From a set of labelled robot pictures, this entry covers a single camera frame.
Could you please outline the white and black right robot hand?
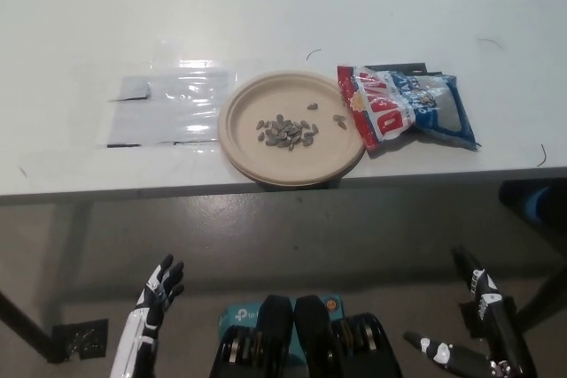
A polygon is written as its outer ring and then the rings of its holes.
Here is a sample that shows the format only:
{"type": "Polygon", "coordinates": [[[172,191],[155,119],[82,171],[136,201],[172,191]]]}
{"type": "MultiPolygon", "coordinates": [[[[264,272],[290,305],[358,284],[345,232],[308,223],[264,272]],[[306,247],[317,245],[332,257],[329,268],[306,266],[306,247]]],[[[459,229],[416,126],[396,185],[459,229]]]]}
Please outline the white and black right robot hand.
{"type": "Polygon", "coordinates": [[[464,325],[472,338],[487,343],[489,353],[411,331],[404,339],[434,365],[457,377],[536,377],[513,298],[500,292],[487,269],[464,247],[454,247],[451,254],[471,296],[469,302],[459,304],[464,325]]]}

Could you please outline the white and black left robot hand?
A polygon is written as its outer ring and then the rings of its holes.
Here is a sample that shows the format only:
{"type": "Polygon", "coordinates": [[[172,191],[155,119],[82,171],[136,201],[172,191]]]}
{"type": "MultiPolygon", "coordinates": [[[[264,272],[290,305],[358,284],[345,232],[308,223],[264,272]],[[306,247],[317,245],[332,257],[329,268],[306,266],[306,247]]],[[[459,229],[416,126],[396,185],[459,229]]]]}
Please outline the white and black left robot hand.
{"type": "Polygon", "coordinates": [[[153,377],[159,331],[166,311],[184,290],[184,263],[168,254],[146,281],[122,330],[110,373],[112,378],[153,377]]]}

